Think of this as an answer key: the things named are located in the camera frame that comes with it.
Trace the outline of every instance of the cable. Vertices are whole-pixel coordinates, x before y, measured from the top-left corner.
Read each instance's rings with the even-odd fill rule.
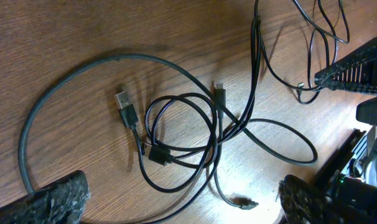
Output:
[[[302,7],[300,6],[300,4],[297,2],[297,0],[293,0],[293,2],[297,6],[298,10],[303,15],[303,17],[305,18],[305,20],[307,22],[311,23],[315,27],[315,30],[313,31],[313,34],[312,34],[312,39],[310,41],[308,62],[311,61],[311,51],[312,51],[312,46],[313,46],[313,39],[314,39],[315,31],[317,31],[323,37],[323,40],[324,40],[325,45],[326,45],[325,51],[326,51],[326,56],[327,56],[327,66],[329,66],[330,62],[329,62],[328,43],[327,43],[327,40],[326,40],[326,36],[330,36],[330,37],[335,39],[335,52],[334,52],[334,58],[333,58],[333,62],[332,62],[332,63],[334,63],[334,61],[336,60],[336,57],[337,57],[337,50],[338,50],[337,42],[339,41],[339,42],[347,43],[350,40],[348,25],[347,25],[345,13],[343,11],[342,0],[339,0],[339,6],[340,6],[343,21],[345,23],[345,27],[346,27],[346,30],[347,30],[347,42],[345,42],[344,40],[342,40],[342,39],[340,39],[336,36],[335,30],[332,27],[331,22],[329,21],[329,19],[327,18],[327,16],[325,15],[325,13],[322,9],[320,0],[319,0],[319,8],[320,8],[324,18],[327,20],[327,23],[329,24],[329,26],[332,30],[332,34],[321,29],[313,21],[311,21],[310,18],[307,16],[307,14],[302,9]],[[140,137],[139,137],[139,135],[136,131],[137,117],[131,116],[133,113],[136,113],[136,112],[134,111],[133,107],[129,107],[126,110],[124,110],[124,108],[120,108],[119,112],[120,112],[121,118],[123,118],[124,125],[127,128],[132,129],[133,136],[134,136],[135,141],[136,141],[137,153],[139,154],[139,166],[140,166],[140,170],[142,172],[142,175],[143,175],[145,181],[147,181],[147,183],[149,183],[149,185],[151,187],[153,187],[154,189],[156,189],[160,192],[165,192],[165,193],[173,193],[173,192],[180,191],[180,190],[184,189],[186,186],[188,186],[189,184],[191,184],[193,182],[193,180],[195,180],[198,177],[201,169],[204,169],[204,168],[207,168],[207,167],[210,167],[210,166],[213,165],[212,171],[210,172],[210,175],[207,177],[205,183],[201,186],[201,188],[198,190],[198,192],[185,205],[183,205],[178,210],[176,210],[175,212],[171,213],[170,215],[168,215],[164,218],[161,218],[159,220],[155,220],[155,221],[152,221],[152,222],[148,222],[148,223],[161,223],[161,222],[169,220],[169,219],[173,218],[174,216],[176,216],[177,214],[179,214],[181,211],[186,209],[191,203],[194,202],[194,200],[201,194],[201,192],[204,190],[204,188],[207,186],[207,184],[209,183],[209,181],[211,181],[212,178],[215,179],[216,188],[218,189],[218,192],[219,192],[221,198],[226,203],[228,203],[228,204],[230,204],[234,207],[243,208],[243,204],[238,205],[237,203],[234,203],[234,202],[232,202],[231,200],[229,200],[225,197],[225,195],[221,191],[221,188],[220,188],[220,185],[219,185],[219,182],[218,182],[218,175],[217,175],[217,167],[219,165],[219,161],[220,161],[220,158],[221,158],[222,144],[224,142],[234,138],[235,136],[239,135],[242,132],[244,132],[250,138],[250,140],[252,140],[255,144],[257,144],[258,146],[263,148],[265,151],[267,151],[268,153],[272,154],[273,156],[275,156],[276,158],[278,158],[280,160],[283,160],[283,161],[291,163],[291,164],[300,165],[300,166],[308,166],[308,165],[315,163],[317,161],[317,158],[318,158],[317,151],[314,148],[313,144],[303,134],[296,131],[294,128],[292,128],[292,127],[290,127],[286,124],[280,123],[278,121],[273,121],[273,120],[270,120],[270,119],[259,119],[259,118],[253,119],[253,118],[251,118],[252,112],[254,110],[255,92],[256,92],[256,86],[258,84],[261,54],[263,54],[266,65],[268,66],[268,69],[270,70],[272,75],[274,77],[276,77],[277,80],[279,80],[285,86],[288,86],[289,88],[293,88],[293,89],[298,90],[300,92],[302,92],[302,91],[315,91],[316,95],[314,96],[314,99],[318,96],[319,91],[323,88],[322,86],[312,87],[311,82],[310,82],[310,65],[309,64],[308,64],[308,71],[307,71],[309,88],[299,88],[299,87],[292,86],[292,85],[286,83],[281,78],[279,78],[274,73],[274,71],[271,68],[268,57],[266,55],[266,49],[265,49],[264,41],[263,41],[263,38],[261,36],[261,31],[260,31],[261,20],[260,20],[260,17],[258,16],[258,3],[259,3],[259,0],[256,0],[255,5],[254,5],[254,19],[253,19],[253,22],[252,22],[252,25],[251,25],[251,35],[250,35],[250,39],[251,39],[251,68],[252,68],[251,91],[249,93],[248,102],[245,106],[244,112],[243,112],[243,114],[240,118],[236,118],[233,115],[233,113],[230,110],[228,110],[223,103],[220,102],[220,99],[214,97],[213,94],[202,83],[200,83],[193,75],[191,75],[188,71],[186,71],[183,68],[181,68],[180,66],[178,66],[178,65],[176,65],[172,62],[169,62],[167,60],[164,60],[162,58],[158,58],[158,57],[154,57],[154,56],[150,56],[150,55],[144,55],[144,54],[119,54],[119,55],[115,55],[115,56],[111,56],[111,57],[101,58],[101,59],[95,60],[93,62],[89,62],[85,65],[82,65],[81,67],[74,69],[71,73],[66,74],[61,79],[57,80],[53,85],[50,85],[41,94],[41,96],[37,99],[37,101],[34,103],[33,107],[31,108],[31,110],[29,111],[27,119],[26,119],[26,121],[25,121],[25,123],[22,127],[22,130],[21,130],[20,139],[19,139],[19,146],[18,146],[19,169],[20,169],[22,181],[24,183],[24,186],[25,186],[27,192],[29,194],[35,192],[35,190],[32,186],[32,182],[30,181],[29,173],[28,173],[28,169],[27,169],[27,156],[26,156],[27,140],[28,140],[28,137],[29,137],[29,130],[32,126],[34,118],[36,117],[36,115],[40,111],[40,109],[43,107],[44,103],[53,95],[53,93],[55,93],[59,88],[61,88],[64,84],[66,84],[67,82],[72,80],[77,75],[82,74],[82,73],[96,67],[99,64],[110,62],[110,61],[113,61],[113,60],[119,61],[119,60],[122,60],[122,59],[150,60],[150,61],[153,61],[153,62],[157,62],[157,63],[161,63],[163,65],[166,65],[170,68],[175,69],[176,71],[183,74],[184,76],[186,76],[189,80],[194,82],[194,84],[196,84],[205,93],[204,95],[199,94],[199,93],[185,93],[185,94],[182,94],[182,95],[179,95],[179,96],[163,96],[163,97],[160,97],[160,98],[154,100],[150,104],[148,110],[146,111],[145,124],[144,125],[145,125],[145,130],[146,130],[147,136],[151,140],[151,144],[158,146],[158,147],[164,147],[164,148],[166,148],[170,151],[187,152],[186,154],[181,155],[181,156],[171,156],[170,161],[174,162],[178,165],[184,166],[184,167],[195,169],[195,172],[193,173],[193,175],[191,177],[188,178],[188,180],[186,180],[180,186],[174,187],[173,189],[165,189],[165,188],[159,187],[155,183],[153,183],[152,180],[147,176],[146,170],[145,170],[144,164],[143,164],[143,159],[142,159],[143,149],[141,147]],[[205,101],[206,104],[211,109],[212,120],[210,120],[208,118],[206,113],[201,108],[199,108],[192,101],[188,100],[187,99],[188,97],[197,97],[197,98],[200,98],[201,100]],[[150,126],[150,124],[149,124],[149,114],[151,113],[152,109],[154,108],[154,106],[156,104],[161,103],[163,101],[167,101],[167,103],[158,112],[153,124]],[[200,114],[200,116],[202,117],[204,122],[207,124],[208,129],[210,130],[210,136],[208,138],[207,145],[200,146],[200,147],[186,147],[186,148],[175,147],[175,146],[170,146],[168,144],[164,144],[162,141],[157,139],[157,136],[155,135],[155,133],[156,133],[158,121],[161,118],[161,116],[165,113],[165,111],[171,105],[173,105],[173,103],[175,103],[176,101],[180,101],[180,102],[183,102],[183,103],[191,106],[196,112],[198,112]],[[216,109],[218,111],[218,113],[217,113],[218,116],[220,114],[224,113],[232,120],[233,125],[230,128],[223,130],[223,121],[222,121],[223,118],[219,117],[219,119],[217,121]],[[216,126],[217,126],[216,124],[217,124],[217,122],[219,122],[219,138],[217,138],[217,136],[216,136]],[[275,124],[275,125],[281,126],[283,128],[288,129],[289,131],[293,132],[298,137],[300,137],[302,140],[304,140],[306,144],[309,145],[310,150],[312,151],[312,154],[313,154],[313,158],[309,161],[297,161],[297,160],[288,158],[286,156],[283,156],[283,155],[279,154],[278,152],[272,150],[270,147],[265,145],[265,143],[260,141],[253,133],[251,133],[246,128],[249,123],[254,123],[254,122],[264,122],[264,123]],[[190,156],[194,156],[194,155],[200,154],[200,153],[202,153],[202,158],[201,158],[201,160],[198,164],[190,164],[190,163],[181,161],[182,159],[185,159],[185,158],[188,158]],[[256,205],[251,204],[251,205],[246,205],[246,206],[248,207],[248,209],[250,209],[250,208],[252,208]]]

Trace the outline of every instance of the tangled cable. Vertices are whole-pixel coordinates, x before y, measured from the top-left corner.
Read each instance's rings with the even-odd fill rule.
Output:
[[[136,126],[132,128],[133,136],[134,136],[134,138],[136,140],[136,144],[137,144],[137,153],[139,155],[139,166],[140,166],[142,175],[151,187],[153,187],[154,189],[156,189],[160,192],[173,193],[173,192],[178,192],[178,191],[184,189],[186,186],[190,185],[198,177],[198,175],[200,174],[200,171],[202,169],[210,167],[211,165],[213,165],[212,170],[210,172],[210,175],[207,177],[206,181],[203,183],[203,185],[200,187],[200,189],[197,191],[197,193],[186,204],[184,204],[182,207],[177,209],[175,212],[171,213],[170,215],[168,215],[164,218],[161,218],[161,219],[158,219],[158,220],[155,220],[155,221],[151,221],[151,222],[147,222],[147,223],[161,223],[161,222],[169,220],[169,219],[173,218],[174,216],[176,216],[177,214],[179,214],[181,211],[183,211],[185,208],[187,208],[202,193],[202,191],[205,189],[205,187],[208,185],[209,181],[211,181],[212,178],[215,179],[217,190],[218,190],[221,198],[226,203],[228,203],[229,205],[232,205],[234,207],[243,208],[244,204],[234,203],[234,202],[232,202],[231,200],[229,200],[228,198],[225,197],[225,195],[223,194],[223,192],[220,188],[220,185],[219,185],[219,182],[218,182],[218,176],[217,176],[217,167],[218,167],[218,164],[219,164],[219,161],[220,161],[220,158],[221,158],[222,144],[224,142],[234,138],[235,136],[239,135],[242,132],[244,132],[247,135],[247,137],[250,138],[250,140],[252,140],[254,143],[256,143],[258,146],[260,146],[262,149],[264,149],[268,153],[272,154],[273,156],[277,157],[278,159],[281,159],[285,162],[288,162],[288,163],[291,163],[291,164],[294,164],[294,165],[307,166],[307,165],[313,164],[315,161],[317,161],[317,151],[314,148],[313,144],[304,135],[302,135],[300,132],[298,132],[294,128],[292,128],[292,127],[290,127],[286,124],[282,124],[278,121],[273,121],[273,120],[269,120],[269,119],[253,119],[253,118],[251,118],[252,112],[254,110],[256,86],[258,84],[259,68],[260,68],[260,62],[261,62],[261,53],[263,53],[266,65],[268,66],[268,69],[270,70],[272,75],[274,77],[276,77],[285,86],[288,86],[289,88],[292,88],[292,89],[295,89],[295,90],[298,90],[298,91],[315,91],[316,92],[315,96],[309,102],[303,102],[303,103],[311,103],[311,101],[315,100],[315,98],[319,94],[319,91],[322,89],[322,86],[312,87],[312,84],[310,82],[310,61],[311,61],[311,51],[312,51],[312,45],[313,45],[313,39],[314,39],[314,36],[315,36],[315,32],[317,31],[323,37],[323,40],[325,42],[325,50],[326,50],[326,56],[327,56],[327,66],[329,66],[329,53],[328,53],[328,43],[327,43],[327,40],[326,40],[326,35],[335,39],[335,53],[334,53],[334,58],[332,60],[333,63],[334,63],[334,61],[336,60],[336,57],[337,57],[337,50],[338,50],[337,42],[346,43],[344,40],[336,37],[336,33],[335,33],[335,30],[333,29],[331,22],[329,21],[329,19],[325,15],[324,11],[322,10],[320,0],[319,0],[319,8],[320,8],[324,18],[327,20],[327,22],[328,22],[328,24],[329,24],[329,26],[332,30],[332,34],[321,29],[319,26],[317,26],[317,24],[315,24],[313,21],[311,21],[310,18],[307,16],[307,14],[302,9],[302,7],[300,6],[300,4],[297,2],[297,0],[293,0],[293,2],[297,6],[298,10],[303,15],[303,17],[305,18],[305,20],[308,21],[309,23],[311,23],[315,27],[315,30],[312,33],[312,38],[311,38],[311,41],[310,41],[309,55],[308,55],[307,78],[308,78],[309,88],[298,88],[298,87],[292,86],[292,85],[286,83],[281,78],[279,78],[274,73],[274,71],[272,70],[271,65],[269,63],[269,60],[268,60],[268,57],[266,55],[266,49],[265,49],[264,42],[263,42],[263,39],[262,39],[262,36],[261,36],[261,31],[260,31],[261,20],[260,20],[260,17],[258,15],[259,0],[256,0],[255,5],[254,5],[254,19],[253,19],[252,25],[251,25],[251,38],[250,38],[251,39],[251,69],[252,69],[251,91],[249,93],[248,102],[247,102],[245,109],[243,111],[243,115],[239,119],[236,118],[233,115],[233,113],[231,113],[231,111],[228,110],[224,106],[224,104],[222,102],[219,102],[219,100],[216,99],[214,97],[214,95],[202,83],[200,83],[193,75],[191,75],[188,71],[184,70],[183,68],[181,68],[180,66],[178,66],[178,65],[176,65],[172,62],[169,62],[169,61],[164,60],[162,58],[158,58],[158,57],[154,57],[154,56],[150,56],[150,55],[144,55],[144,54],[119,54],[119,55],[95,60],[94,62],[90,62],[86,65],[83,65],[81,67],[76,68],[73,72],[66,74],[64,77],[62,77],[61,79],[56,81],[53,85],[48,87],[45,90],[45,92],[38,98],[38,100],[35,102],[35,104],[31,108],[31,110],[29,111],[28,117],[27,117],[27,119],[26,119],[26,121],[25,121],[25,123],[22,127],[22,130],[21,130],[21,135],[20,135],[20,139],[19,139],[19,148],[18,148],[19,169],[20,169],[22,181],[24,183],[24,186],[25,186],[27,192],[29,194],[35,192],[35,190],[32,186],[32,182],[29,178],[29,173],[28,173],[28,169],[27,169],[27,158],[26,158],[26,150],[27,149],[26,149],[26,147],[27,147],[27,140],[28,140],[28,137],[29,137],[29,130],[32,126],[32,123],[34,121],[35,116],[37,115],[37,113],[39,112],[41,107],[43,107],[46,100],[48,100],[53,93],[55,93],[59,88],[61,88],[64,84],[66,84],[66,82],[69,82],[71,79],[73,79],[77,75],[84,73],[84,72],[88,71],[91,68],[94,68],[95,66],[97,66],[99,64],[106,63],[106,62],[113,61],[113,60],[119,61],[119,60],[122,60],[122,59],[150,60],[150,61],[153,61],[153,62],[157,62],[157,63],[161,63],[163,65],[166,65],[166,66],[173,68],[174,70],[180,72],[184,76],[186,76],[188,79],[190,79],[192,82],[194,82],[194,84],[196,84],[205,93],[204,95],[199,94],[199,93],[185,93],[185,94],[182,94],[182,95],[179,95],[179,96],[163,96],[163,97],[160,97],[160,98],[154,100],[150,104],[148,110],[146,111],[145,130],[146,130],[148,138],[151,141],[151,144],[158,145],[158,146],[164,147],[166,149],[170,149],[171,151],[186,152],[186,154],[181,155],[181,156],[172,156],[171,162],[174,162],[175,164],[178,164],[178,165],[181,165],[181,166],[184,166],[184,167],[195,169],[195,172],[190,176],[190,178],[188,178],[188,180],[186,180],[180,186],[174,187],[172,189],[165,189],[165,188],[159,187],[158,185],[153,183],[153,181],[148,177],[148,175],[146,174],[146,170],[144,168],[144,163],[143,163],[143,158],[142,158],[143,155],[142,155],[142,148],[141,148],[141,140],[140,140],[139,134],[136,131]],[[344,23],[345,23],[346,28],[347,28],[348,41],[349,41],[348,25],[347,25],[347,22],[346,22],[344,11],[343,11],[342,0],[339,0],[339,6],[340,6],[340,10],[342,12],[342,17],[343,17]],[[209,106],[209,108],[211,110],[212,119],[210,119],[199,106],[197,106],[195,103],[193,103],[192,101],[187,99],[189,97],[200,98],[201,100],[203,100]],[[162,101],[167,101],[167,103],[158,112],[158,114],[157,114],[157,116],[156,116],[156,118],[153,121],[152,126],[151,126],[150,121],[149,121],[150,120],[149,114],[151,113],[154,106],[158,103],[161,103]],[[199,113],[199,115],[202,117],[202,119],[206,123],[206,125],[207,125],[207,127],[210,131],[210,135],[209,135],[208,142],[207,142],[206,146],[189,147],[189,148],[170,146],[168,144],[163,143],[155,135],[159,119],[165,113],[165,111],[177,101],[183,102],[183,103],[191,106],[196,112]],[[223,113],[226,114],[233,122],[233,125],[230,128],[225,129],[225,130],[223,130],[223,116],[222,117],[220,116]],[[272,150],[270,147],[265,145],[265,143],[260,141],[253,133],[251,133],[246,128],[249,123],[253,123],[253,122],[272,123],[272,124],[276,124],[278,126],[281,126],[283,128],[290,130],[294,134],[298,135],[298,137],[303,139],[309,145],[310,150],[312,151],[312,154],[313,154],[313,158],[309,161],[297,161],[297,160],[285,157],[285,156],[279,154],[278,152]],[[219,127],[218,128],[218,136],[216,135],[216,128],[217,127]],[[202,157],[201,157],[200,162],[198,164],[190,164],[190,163],[181,161],[182,159],[188,158],[190,156],[194,156],[194,155],[199,154],[199,153],[203,153],[203,154],[202,154]]]

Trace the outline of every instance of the wooden table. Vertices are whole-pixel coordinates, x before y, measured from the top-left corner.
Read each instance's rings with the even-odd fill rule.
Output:
[[[328,29],[317,6],[312,12],[314,2],[300,2],[316,23]],[[212,81],[223,82],[227,107],[239,116],[249,94],[253,4],[244,0],[0,1],[0,207],[26,194],[17,168],[17,142],[30,107],[54,80],[85,60],[115,52],[165,58],[206,86]],[[339,19],[337,33],[345,38],[338,1],[325,0],[323,6],[333,24]],[[339,45],[339,58],[377,36],[377,0],[347,0],[344,6],[351,40],[348,45]],[[261,1],[259,13],[273,68],[293,85],[304,82],[312,28],[290,0]],[[333,41],[329,41],[332,54]],[[316,47],[312,73],[325,66],[324,55],[322,46]],[[355,121],[356,105],[369,96],[323,90],[311,105],[300,105],[294,92],[264,70],[265,64],[262,66],[252,117],[275,119],[305,134],[319,152],[318,163],[299,167],[279,161],[241,134],[224,144],[220,182],[227,196],[245,195],[259,206],[251,211],[228,206],[215,193],[212,182],[193,205],[168,223],[272,223],[282,213],[276,195],[285,175],[310,180],[353,128],[369,128]],[[203,172],[185,198],[185,190],[163,194],[144,181],[133,136],[121,124],[113,99],[121,83],[128,87],[140,112],[138,131],[143,139],[143,114],[152,100],[200,92],[174,70],[152,62],[125,60],[91,69],[46,102],[30,132],[30,174],[38,188],[83,170],[91,192],[83,216],[86,222],[153,217],[175,202],[186,202],[205,178]],[[176,146],[205,143],[207,127],[187,108],[177,104],[166,112],[160,124],[160,138],[165,142]],[[284,155],[311,157],[305,143],[282,128],[262,123],[248,128]],[[149,161],[145,165],[149,176],[163,187],[176,186],[193,172]]]

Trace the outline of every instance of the black cable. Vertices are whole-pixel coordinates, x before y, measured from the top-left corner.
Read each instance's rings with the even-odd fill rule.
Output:
[[[334,62],[336,60],[336,57],[337,57],[337,50],[338,50],[337,41],[344,42],[344,43],[346,43],[346,42],[344,40],[336,37],[336,33],[335,33],[335,30],[332,27],[332,24],[330,23],[327,16],[323,12],[320,0],[319,0],[319,8],[322,11],[324,18],[327,20],[327,22],[328,22],[328,24],[329,24],[329,26],[332,30],[332,34],[321,29],[320,27],[318,27],[314,22],[312,22],[310,20],[310,18],[307,16],[307,14],[304,12],[304,10],[301,8],[300,4],[296,0],[293,0],[293,2],[298,7],[299,11],[302,13],[305,20],[308,21],[309,23],[311,23],[315,27],[315,30],[320,33],[320,35],[323,37],[325,43],[326,43],[326,35],[333,37],[335,39],[335,53],[334,53],[334,58],[333,58],[333,62]],[[235,136],[237,136],[241,132],[244,132],[254,143],[256,143],[258,146],[263,148],[265,151],[267,151],[268,153],[272,154],[273,156],[275,156],[278,159],[281,159],[285,162],[289,162],[289,163],[295,164],[295,165],[306,166],[306,165],[311,165],[315,161],[317,161],[317,158],[318,158],[317,151],[315,150],[312,143],[304,135],[302,135],[300,132],[296,131],[294,128],[292,128],[292,127],[290,127],[286,124],[282,124],[278,121],[273,121],[273,120],[269,120],[269,119],[251,119],[252,112],[254,110],[254,100],[255,100],[256,86],[258,84],[261,53],[263,53],[264,59],[266,61],[266,65],[268,66],[268,69],[271,71],[272,75],[274,77],[276,77],[284,85],[286,85],[290,88],[293,88],[295,90],[299,90],[299,91],[316,91],[315,97],[317,97],[319,91],[323,88],[322,86],[312,87],[311,82],[310,82],[310,69],[309,69],[310,67],[309,66],[308,66],[308,76],[307,76],[309,88],[298,88],[298,87],[292,86],[292,85],[286,83],[284,80],[281,80],[274,73],[274,71],[272,70],[271,65],[269,63],[268,57],[266,55],[266,49],[265,49],[264,42],[263,42],[263,39],[262,39],[262,36],[261,36],[261,31],[260,31],[261,20],[260,20],[260,17],[258,16],[258,3],[259,3],[259,0],[256,0],[255,1],[255,7],[254,7],[254,19],[253,19],[253,23],[252,23],[252,26],[251,26],[251,67],[252,67],[251,91],[249,93],[248,102],[247,102],[246,107],[244,109],[243,115],[239,119],[236,118],[231,113],[231,111],[228,110],[224,105],[222,105],[212,95],[212,93],[204,85],[202,85],[193,75],[189,74],[188,71],[184,70],[183,68],[179,67],[178,65],[176,65],[172,62],[169,62],[169,61],[166,61],[164,59],[157,58],[157,57],[154,57],[154,56],[143,55],[143,54],[119,54],[119,55],[95,60],[94,62],[90,62],[86,65],[83,65],[81,67],[76,68],[73,72],[71,72],[71,73],[63,76],[61,79],[57,80],[53,85],[51,85],[50,87],[48,87],[45,90],[45,92],[38,98],[38,100],[35,102],[35,104],[31,108],[31,110],[29,111],[27,119],[26,119],[26,121],[25,121],[25,123],[22,127],[22,130],[21,130],[21,135],[20,135],[20,139],[19,139],[19,148],[18,148],[19,168],[20,168],[21,177],[22,177],[22,180],[23,180],[24,186],[26,187],[27,192],[30,194],[30,193],[33,193],[35,191],[33,186],[32,186],[32,183],[30,181],[29,173],[28,173],[28,170],[27,170],[26,147],[27,147],[27,140],[28,140],[28,137],[29,137],[29,130],[32,126],[32,123],[33,123],[34,118],[36,117],[37,113],[39,112],[41,107],[43,107],[46,100],[48,100],[54,92],[56,92],[59,88],[61,88],[64,84],[66,84],[66,82],[70,81],[75,76],[77,76],[81,73],[84,73],[91,68],[94,68],[95,66],[97,66],[99,64],[106,63],[106,62],[109,62],[109,61],[112,61],[112,60],[142,59],[142,60],[150,60],[150,61],[153,61],[153,62],[164,64],[164,65],[166,65],[170,68],[177,70],[181,74],[185,75],[188,79],[190,79],[192,82],[194,82],[194,84],[196,84],[205,93],[205,95],[202,95],[202,94],[199,94],[199,93],[186,93],[186,94],[179,95],[179,96],[163,96],[163,97],[158,98],[155,101],[153,101],[151,103],[150,107],[148,108],[148,110],[146,111],[145,130],[147,132],[149,139],[151,140],[151,143],[157,144],[158,146],[161,146],[161,147],[168,148],[170,150],[187,152],[186,154],[184,154],[182,156],[172,157],[172,162],[179,164],[181,166],[185,166],[185,167],[195,169],[195,172],[193,173],[193,175],[185,183],[183,183],[182,185],[180,185],[178,187],[174,187],[173,189],[163,189],[163,188],[157,186],[156,184],[154,184],[150,180],[150,178],[148,178],[148,176],[146,174],[146,170],[144,168],[143,161],[142,161],[142,149],[141,149],[141,142],[140,142],[139,135],[138,135],[136,128],[134,126],[130,127],[133,131],[133,135],[134,135],[134,138],[136,140],[137,151],[138,151],[138,154],[139,154],[139,165],[140,165],[143,177],[149,183],[149,185],[151,185],[153,188],[155,188],[158,191],[165,192],[165,193],[172,193],[172,192],[177,192],[179,190],[182,190],[183,188],[188,186],[188,184],[191,184],[196,177],[198,177],[198,175],[200,173],[199,171],[201,169],[206,168],[206,167],[210,167],[211,165],[213,165],[212,171],[210,172],[210,175],[207,178],[207,180],[205,181],[205,183],[201,186],[200,190],[185,205],[183,205],[181,208],[176,210],[174,213],[172,213],[172,214],[170,214],[170,215],[168,215],[164,218],[161,218],[159,220],[152,221],[152,222],[149,222],[149,223],[164,222],[164,221],[176,216],[182,210],[187,208],[201,194],[201,192],[207,186],[207,184],[212,179],[212,177],[214,177],[215,182],[217,182],[216,187],[217,187],[222,199],[225,200],[228,204],[237,207],[237,204],[228,200],[224,196],[223,192],[221,191],[220,185],[218,183],[218,177],[217,177],[216,170],[217,170],[217,167],[218,167],[218,164],[219,164],[219,161],[220,161],[220,157],[221,157],[222,143],[226,142],[227,140],[234,138]],[[350,35],[349,35],[349,30],[348,30],[348,25],[347,25],[345,13],[343,11],[342,0],[339,0],[339,6],[340,6],[341,13],[342,13],[343,21],[345,23],[345,27],[347,29],[347,42],[349,42]],[[311,41],[308,59],[309,58],[311,59],[310,53],[311,53],[312,43],[313,42]],[[328,44],[326,44],[326,55],[327,55],[327,66],[329,66]],[[206,116],[205,112],[201,108],[199,108],[192,101],[188,100],[187,97],[197,97],[197,98],[204,100],[211,109],[212,120],[210,120]],[[154,122],[151,126],[152,128],[150,128],[149,114],[151,112],[151,109],[153,109],[155,104],[160,103],[161,101],[165,101],[165,100],[168,100],[168,102],[162,107],[161,111],[157,114],[157,116],[156,116],[156,118],[155,118],[155,120],[154,120]],[[155,135],[155,133],[156,133],[158,120],[163,115],[165,110],[167,110],[176,101],[181,101],[181,102],[186,103],[189,106],[191,106],[196,112],[198,112],[200,114],[200,116],[206,122],[206,124],[207,124],[207,126],[210,130],[210,136],[209,136],[209,139],[208,139],[206,146],[190,147],[190,148],[175,147],[175,146],[170,146],[170,145],[164,144],[159,139],[157,139],[157,136]],[[219,119],[219,133],[220,133],[219,139],[216,137],[216,123],[217,123],[216,107],[218,107],[227,116],[229,116],[229,118],[233,121],[233,124],[234,124],[234,125],[232,125],[231,128],[226,129],[226,130],[222,130],[222,128],[221,128],[222,127],[222,125],[221,125],[222,121],[221,121],[221,119]],[[252,134],[246,128],[246,126],[249,123],[253,123],[253,122],[272,123],[272,124],[275,124],[275,125],[278,125],[278,126],[281,126],[283,128],[290,130],[294,134],[298,135],[298,137],[303,139],[306,142],[306,144],[309,145],[310,150],[312,151],[312,154],[313,154],[313,158],[309,161],[297,161],[297,160],[293,160],[293,159],[290,159],[288,157],[285,157],[285,156],[279,154],[278,152],[272,150],[270,147],[265,145],[265,143],[260,141],[254,134]],[[189,163],[181,161],[181,159],[188,158],[190,156],[193,156],[193,155],[196,155],[196,154],[199,154],[199,153],[203,153],[203,155],[202,155],[202,158],[201,158],[201,160],[198,164],[189,164]],[[210,159],[208,161],[206,161],[206,158],[209,155],[210,155]]]

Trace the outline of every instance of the brown wooden floor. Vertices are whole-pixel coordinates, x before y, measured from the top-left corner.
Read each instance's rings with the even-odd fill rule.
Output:
[[[300,1],[316,23],[328,29],[314,2]],[[227,107],[237,116],[249,94],[249,32],[254,1],[0,1],[0,207],[26,194],[17,168],[19,131],[36,98],[54,80],[82,61],[110,52],[156,55],[190,71],[206,86],[223,82]],[[377,36],[377,0],[344,1],[351,32],[339,58]],[[338,36],[346,38],[338,1],[323,6]],[[262,0],[262,33],[275,71],[293,85],[305,81],[307,42],[312,31],[290,0]],[[312,73],[325,66],[316,48]],[[35,186],[74,170],[85,172],[91,191],[83,220],[130,222],[152,217],[181,200],[184,191],[163,194],[142,178],[132,134],[123,128],[113,95],[129,88],[140,118],[157,97],[199,89],[174,70],[126,60],[86,72],[56,92],[35,119],[28,157]],[[259,207],[242,211],[215,193],[214,183],[168,223],[272,223],[281,206],[279,181],[286,174],[310,180],[353,128],[355,108],[368,96],[323,90],[315,103],[298,104],[293,91],[262,70],[253,118],[269,118],[305,134],[319,152],[313,167],[298,167],[264,152],[244,134],[227,142],[218,173],[229,197],[245,195]],[[205,143],[207,127],[193,110],[176,105],[161,122],[162,138],[177,146]],[[142,123],[138,131],[145,139]],[[284,155],[308,159],[304,142],[268,124],[248,128]],[[192,170],[146,162],[149,176],[163,187],[182,183]],[[183,201],[204,181],[205,173]]]

